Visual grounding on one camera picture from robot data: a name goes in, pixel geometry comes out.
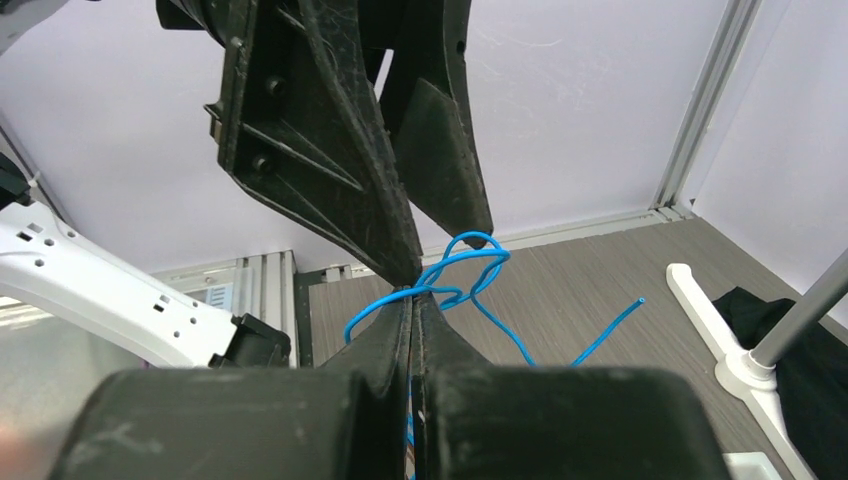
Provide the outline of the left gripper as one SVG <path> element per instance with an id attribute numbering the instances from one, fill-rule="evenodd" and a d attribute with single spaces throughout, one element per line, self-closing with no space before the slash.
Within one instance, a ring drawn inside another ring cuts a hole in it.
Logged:
<path id="1" fill-rule="evenodd" d="M 420 243 L 372 84 L 353 1 L 156 0 L 166 30 L 225 50 L 208 106 L 219 165 L 252 198 L 395 286 Z"/>

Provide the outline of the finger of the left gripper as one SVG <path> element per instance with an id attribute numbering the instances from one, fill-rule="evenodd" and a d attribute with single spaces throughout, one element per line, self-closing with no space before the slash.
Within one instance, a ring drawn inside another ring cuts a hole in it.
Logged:
<path id="1" fill-rule="evenodd" d="M 411 1 L 380 98 L 408 199 L 451 236 L 490 234 L 465 52 L 468 1 Z"/>

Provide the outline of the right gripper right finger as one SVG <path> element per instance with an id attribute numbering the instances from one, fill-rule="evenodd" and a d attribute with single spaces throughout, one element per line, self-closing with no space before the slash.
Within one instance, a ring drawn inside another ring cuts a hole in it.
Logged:
<path id="1" fill-rule="evenodd" d="M 503 366 L 413 303 L 411 392 L 420 479 L 726 479 L 681 376 L 633 367 Z"/>

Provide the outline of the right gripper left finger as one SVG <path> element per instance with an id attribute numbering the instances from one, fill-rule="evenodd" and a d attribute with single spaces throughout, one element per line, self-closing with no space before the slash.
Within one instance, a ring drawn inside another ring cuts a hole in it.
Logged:
<path id="1" fill-rule="evenodd" d="M 92 393 L 53 479 L 401 479 L 413 302 L 317 368 L 125 370 Z"/>

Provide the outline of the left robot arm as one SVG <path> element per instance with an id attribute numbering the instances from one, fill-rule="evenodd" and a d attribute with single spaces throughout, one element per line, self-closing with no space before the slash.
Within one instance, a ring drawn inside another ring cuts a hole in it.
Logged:
<path id="1" fill-rule="evenodd" d="M 476 151 L 467 1 L 160 1 L 167 30 L 225 50 L 207 106 L 218 163 L 250 197 L 393 286 L 433 293 L 419 209 L 481 251 L 493 220 Z M 283 366 L 291 342 L 85 239 L 1 161 L 1 291 L 157 367 Z"/>

